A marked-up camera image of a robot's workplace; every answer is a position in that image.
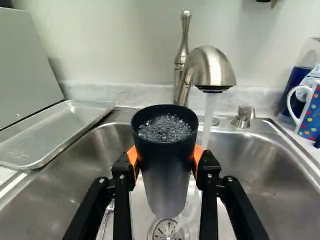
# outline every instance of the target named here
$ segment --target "sink basin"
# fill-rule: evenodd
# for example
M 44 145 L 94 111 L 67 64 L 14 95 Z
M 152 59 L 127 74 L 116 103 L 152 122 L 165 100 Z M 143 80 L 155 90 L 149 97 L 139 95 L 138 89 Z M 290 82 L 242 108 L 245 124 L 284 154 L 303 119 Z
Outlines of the sink basin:
M 111 178 L 113 162 L 133 145 L 129 122 L 136 111 L 116 108 L 101 125 L 1 198 L 1 237 L 62 239 L 92 181 Z M 221 164 L 220 176 L 239 179 L 270 239 L 318 240 L 319 181 L 303 164 L 306 156 L 271 121 L 256 118 L 250 128 L 240 129 L 230 124 L 231 119 L 220 117 L 220 125 L 211 128 L 208 149 Z M 217 204 L 219 238 L 236 239 L 224 205 Z M 174 219 L 185 239 L 197 239 L 200 210 L 201 192 L 191 176 L 184 211 Z M 131 214 L 134 239 L 147 239 L 158 220 L 148 206 L 142 176 L 131 193 Z M 105 240 L 112 239 L 112 225 L 111 215 Z

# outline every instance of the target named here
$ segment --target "mug handle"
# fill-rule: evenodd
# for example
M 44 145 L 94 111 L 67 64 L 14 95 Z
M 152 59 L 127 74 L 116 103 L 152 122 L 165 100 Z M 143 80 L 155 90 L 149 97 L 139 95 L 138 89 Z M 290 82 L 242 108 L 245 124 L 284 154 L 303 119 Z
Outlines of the mug handle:
M 300 85 L 300 86 L 295 86 L 294 88 L 292 88 L 289 92 L 288 92 L 288 95 L 286 97 L 286 106 L 288 108 L 288 111 L 292 117 L 292 119 L 294 120 L 295 124 L 296 125 L 299 125 L 304 117 L 303 116 L 300 116 L 299 118 L 294 114 L 294 111 L 292 110 L 292 107 L 291 107 L 291 103 L 290 103 L 290 99 L 291 99 L 291 96 L 292 94 L 294 94 L 295 91 L 297 91 L 298 89 L 303 89 L 303 90 L 306 90 L 306 104 L 308 102 L 310 102 L 310 100 L 312 99 L 312 95 L 313 95 L 313 89 L 309 86 L 306 86 L 306 85 Z

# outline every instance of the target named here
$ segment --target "black cup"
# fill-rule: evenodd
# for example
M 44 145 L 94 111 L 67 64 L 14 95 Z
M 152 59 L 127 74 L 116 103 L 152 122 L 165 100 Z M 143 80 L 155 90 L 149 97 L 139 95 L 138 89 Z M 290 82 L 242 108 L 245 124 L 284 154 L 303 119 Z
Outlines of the black cup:
M 146 121 L 168 114 L 186 121 L 191 134 L 170 142 L 155 142 L 138 135 L 139 127 Z M 198 117 L 192 110 L 174 104 L 143 108 L 131 120 L 148 204 L 158 218 L 172 219 L 185 207 L 198 125 Z

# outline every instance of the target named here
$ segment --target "white wall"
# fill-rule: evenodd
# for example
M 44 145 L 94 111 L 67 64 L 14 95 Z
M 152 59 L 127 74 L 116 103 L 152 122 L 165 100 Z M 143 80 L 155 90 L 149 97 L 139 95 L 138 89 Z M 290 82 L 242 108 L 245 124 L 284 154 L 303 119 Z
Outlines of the white wall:
M 308 37 L 320 36 L 319 0 L 13 0 L 31 12 L 61 80 L 173 82 L 180 13 L 192 11 L 189 47 L 213 45 L 238 84 L 283 86 Z

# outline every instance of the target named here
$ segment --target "faucet spout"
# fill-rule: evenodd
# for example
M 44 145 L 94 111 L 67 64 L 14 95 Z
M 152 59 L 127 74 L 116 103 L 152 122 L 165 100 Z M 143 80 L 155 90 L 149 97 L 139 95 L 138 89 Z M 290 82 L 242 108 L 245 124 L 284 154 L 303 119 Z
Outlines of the faucet spout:
M 187 104 L 192 85 L 205 93 L 222 93 L 236 85 L 236 77 L 226 55 L 213 46 L 192 50 L 178 81 L 174 104 Z

